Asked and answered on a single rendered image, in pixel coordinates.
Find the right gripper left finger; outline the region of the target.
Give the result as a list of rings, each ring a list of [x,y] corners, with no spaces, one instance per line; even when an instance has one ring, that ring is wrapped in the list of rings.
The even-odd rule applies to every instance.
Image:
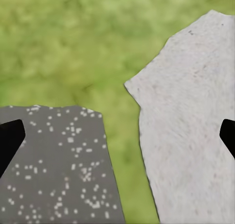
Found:
[[[0,124],[0,178],[25,139],[22,120]]]

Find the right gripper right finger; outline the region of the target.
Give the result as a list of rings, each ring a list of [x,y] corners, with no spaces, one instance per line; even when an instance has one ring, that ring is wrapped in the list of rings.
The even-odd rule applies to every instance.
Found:
[[[235,158],[235,121],[224,119],[219,136]]]

